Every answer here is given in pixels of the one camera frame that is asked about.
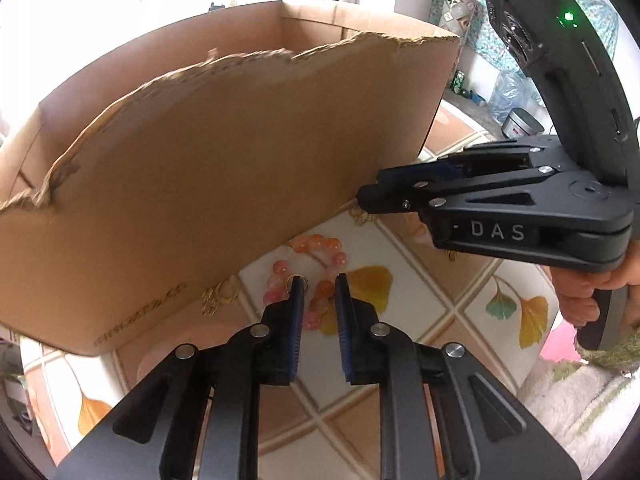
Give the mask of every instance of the tiled floor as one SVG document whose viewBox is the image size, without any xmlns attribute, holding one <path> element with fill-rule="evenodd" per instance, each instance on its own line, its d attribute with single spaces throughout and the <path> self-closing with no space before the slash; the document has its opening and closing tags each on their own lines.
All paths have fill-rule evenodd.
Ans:
<svg viewBox="0 0 640 480">
<path fill-rule="evenodd" d="M 443 104 L 422 156 L 428 160 L 487 140 L 473 121 Z M 538 267 L 436 250 L 420 222 L 407 216 L 358 224 L 344 211 L 310 233 L 341 240 L 350 258 L 347 271 L 375 268 L 390 274 L 390 286 L 375 291 L 381 297 L 381 320 L 425 344 L 465 344 L 511 390 L 532 367 L 558 310 L 551 284 Z M 81 438 L 87 422 L 80 418 L 99 418 L 105 406 L 113 406 L 175 346 L 219 345 L 256 322 L 271 266 L 282 258 L 291 272 L 307 277 L 310 289 L 326 271 L 322 258 L 281 246 L 230 277 L 225 290 L 237 294 L 226 294 L 237 298 L 212 316 L 203 315 L 201 303 L 188 305 L 112 355 L 87 360 L 57 351 L 45 354 L 41 345 L 25 341 L 30 395 L 39 406 L 54 459 L 59 461 Z M 365 288 L 359 293 L 372 294 Z M 376 391 L 345 383 L 335 317 L 327 312 L 319 330 L 303 333 L 296 383 L 262 390 L 262 480 L 378 478 Z"/>
</svg>

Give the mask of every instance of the finger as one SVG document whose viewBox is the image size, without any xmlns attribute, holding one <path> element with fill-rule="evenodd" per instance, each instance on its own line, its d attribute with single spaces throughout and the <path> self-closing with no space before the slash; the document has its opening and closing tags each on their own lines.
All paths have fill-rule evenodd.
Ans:
<svg viewBox="0 0 640 480">
<path fill-rule="evenodd" d="M 640 285 L 640 242 L 633 240 L 626 250 L 625 261 L 611 272 L 610 278 L 597 285 L 603 290 L 615 290 L 625 285 Z"/>
<path fill-rule="evenodd" d="M 631 285 L 629 287 L 629 299 L 640 303 L 640 285 Z"/>
<path fill-rule="evenodd" d="M 582 321 L 596 321 L 600 317 L 598 303 L 593 298 L 558 296 L 562 317 Z"/>
<path fill-rule="evenodd" d="M 431 238 L 431 233 L 427 229 L 427 226 L 422 223 L 418 213 L 411 212 L 407 213 L 404 216 L 404 221 L 406 222 L 407 229 L 411 233 L 414 241 L 418 244 L 427 245 L 429 247 L 433 247 L 433 240 Z"/>
<path fill-rule="evenodd" d="M 570 325 L 575 326 L 576 328 L 582 328 L 583 326 L 585 326 L 587 324 L 586 321 L 581 321 L 580 319 L 574 319 L 572 317 L 564 317 L 562 316 L 562 318 Z"/>
<path fill-rule="evenodd" d="M 570 298 L 590 298 L 593 295 L 593 285 L 589 283 L 588 275 L 570 269 L 551 269 L 551 281 L 556 294 Z"/>
</svg>

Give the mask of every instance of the metal screw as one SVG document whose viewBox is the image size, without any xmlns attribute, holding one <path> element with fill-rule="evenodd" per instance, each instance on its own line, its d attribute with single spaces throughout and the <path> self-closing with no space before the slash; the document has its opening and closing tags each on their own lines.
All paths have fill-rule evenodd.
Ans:
<svg viewBox="0 0 640 480">
<path fill-rule="evenodd" d="M 389 332 L 391 332 L 391 329 L 387 324 L 375 323 L 371 325 L 371 333 L 375 336 L 384 337 L 385 335 L 389 335 Z"/>
<path fill-rule="evenodd" d="M 175 349 L 175 356 L 178 359 L 190 359 L 196 353 L 196 349 L 193 345 L 185 344 L 180 345 Z"/>
<path fill-rule="evenodd" d="M 449 343 L 444 349 L 449 357 L 462 357 L 465 354 L 465 347 L 460 343 Z"/>
<path fill-rule="evenodd" d="M 441 206 L 444 206 L 446 203 L 447 201 L 442 197 L 432 198 L 431 200 L 429 200 L 429 205 L 431 207 L 441 207 Z"/>
<path fill-rule="evenodd" d="M 262 323 L 258 323 L 256 325 L 253 325 L 249 330 L 249 332 L 254 337 L 265 337 L 269 335 L 269 332 L 271 332 L 271 329 Z"/>
</svg>

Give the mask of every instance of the patterned cloth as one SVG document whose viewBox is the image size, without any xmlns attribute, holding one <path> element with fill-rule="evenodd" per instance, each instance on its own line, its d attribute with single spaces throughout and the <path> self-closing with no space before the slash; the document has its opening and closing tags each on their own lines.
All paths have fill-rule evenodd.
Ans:
<svg viewBox="0 0 640 480">
<path fill-rule="evenodd" d="M 618 370 L 636 370 L 640 365 L 640 329 L 631 336 L 621 338 L 621 341 L 608 351 L 585 350 L 577 341 L 575 346 L 578 354 L 590 364 Z"/>
<path fill-rule="evenodd" d="M 602 0 L 576 0 L 595 28 L 609 56 L 613 58 L 618 41 L 618 15 Z M 428 21 L 437 25 L 444 0 L 433 0 Z M 478 0 L 476 17 L 471 21 L 468 45 L 499 70 L 517 70 L 518 65 L 489 25 L 486 1 Z"/>
</svg>

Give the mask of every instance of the floor tile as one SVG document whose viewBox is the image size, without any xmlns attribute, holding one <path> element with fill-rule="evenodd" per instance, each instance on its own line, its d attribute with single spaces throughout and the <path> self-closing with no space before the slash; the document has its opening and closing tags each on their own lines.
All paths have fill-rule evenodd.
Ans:
<svg viewBox="0 0 640 480">
<path fill-rule="evenodd" d="M 41 367 L 33 368 L 25 375 L 29 400 L 42 432 L 42 437 L 49 450 L 53 462 L 59 464 L 69 452 L 62 430 L 58 425 L 56 413 L 47 393 L 47 385 Z"/>
<path fill-rule="evenodd" d="M 493 261 L 486 256 L 456 253 L 452 261 L 447 251 L 436 249 L 427 241 L 415 241 L 415 229 L 423 229 L 427 237 L 426 226 L 415 216 L 415 221 L 405 214 L 380 215 L 380 220 L 394 232 L 404 245 L 420 260 L 427 273 L 438 283 L 453 303 L 473 287 L 476 279 Z"/>
<path fill-rule="evenodd" d="M 429 341 L 428 345 L 442 348 L 446 343 L 450 342 L 463 344 L 494 376 L 500 378 L 502 371 L 497 368 L 489 358 L 489 355 L 482 348 L 476 336 L 469 332 L 469 330 L 455 318 L 452 319 L 443 330 L 436 334 L 436 336 Z"/>
<path fill-rule="evenodd" d="M 42 346 L 37 341 L 28 337 L 20 338 L 20 358 L 22 359 L 22 367 L 28 368 L 30 364 L 36 362 L 42 357 Z"/>
<path fill-rule="evenodd" d="M 310 415 L 288 386 L 260 388 L 260 421 L 258 440 L 264 442 L 297 424 Z"/>
<path fill-rule="evenodd" d="M 343 249 L 350 258 L 346 270 L 367 266 L 384 266 L 389 270 L 393 282 L 388 305 L 380 314 L 380 319 L 397 326 L 412 338 L 422 336 L 446 312 L 439 298 L 375 224 L 356 226 L 348 212 L 345 212 L 310 232 L 337 237 L 342 241 Z M 307 254 L 294 255 L 290 248 L 277 248 L 239 273 L 244 288 L 259 310 L 264 308 L 262 295 L 271 266 L 281 258 L 289 260 L 290 270 L 308 278 L 311 289 L 324 275 L 322 263 L 313 257 Z M 344 381 L 336 335 L 320 331 L 303 332 L 298 375 L 321 410 L 353 389 Z"/>
<path fill-rule="evenodd" d="M 122 399 L 117 378 L 101 358 L 59 357 L 44 365 L 52 405 L 71 447 Z"/>
<path fill-rule="evenodd" d="M 275 451 L 260 455 L 261 480 L 360 480 L 319 432 L 314 431 Z"/>
<path fill-rule="evenodd" d="M 473 134 L 473 128 L 440 106 L 427 135 L 425 147 L 435 155 L 440 155 Z"/>
<path fill-rule="evenodd" d="M 440 108 L 442 108 L 443 110 L 446 110 L 447 112 L 450 112 L 452 115 L 459 118 L 461 121 L 463 121 L 463 123 L 469 126 L 473 131 L 475 132 L 485 131 L 485 129 L 482 127 L 481 124 L 479 124 L 477 121 L 473 120 L 471 117 L 465 114 L 456 105 L 453 105 L 443 99 L 442 101 L 440 101 Z"/>
<path fill-rule="evenodd" d="M 334 426 L 357 456 L 380 475 L 380 396 L 375 389 L 337 415 Z"/>
<path fill-rule="evenodd" d="M 504 261 L 464 315 L 520 385 L 540 354 L 557 312 L 553 288 L 536 266 Z"/>
<path fill-rule="evenodd" d="M 421 149 L 420 153 L 418 154 L 419 162 L 431 162 L 432 160 L 435 160 L 435 158 L 436 156 L 426 148 Z"/>
<path fill-rule="evenodd" d="M 491 142 L 492 139 L 487 137 L 487 135 L 488 134 L 478 135 L 477 137 L 473 138 L 471 142 L 466 143 L 465 148 L 470 148 L 471 146 L 477 146 L 478 144 L 486 144 L 488 142 Z"/>
</svg>

